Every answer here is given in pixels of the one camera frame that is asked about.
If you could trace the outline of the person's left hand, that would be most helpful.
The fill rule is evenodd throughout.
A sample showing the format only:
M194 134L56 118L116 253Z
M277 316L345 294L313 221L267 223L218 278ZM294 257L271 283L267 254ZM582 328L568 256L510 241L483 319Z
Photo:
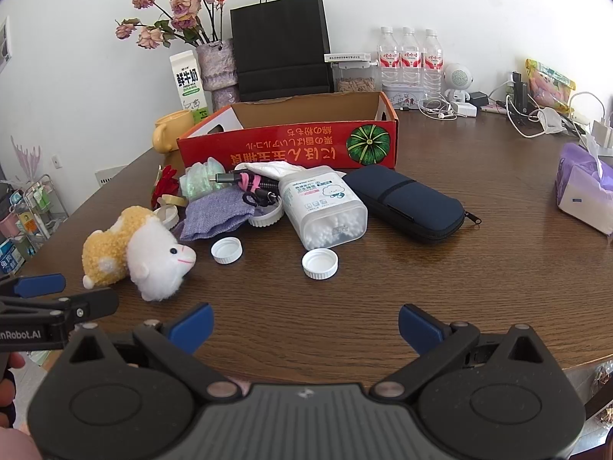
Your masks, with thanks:
M21 369L25 359L20 353L12 353L7 368L1 373L1 460L41 460L32 438L13 427L15 421L16 382L11 369Z

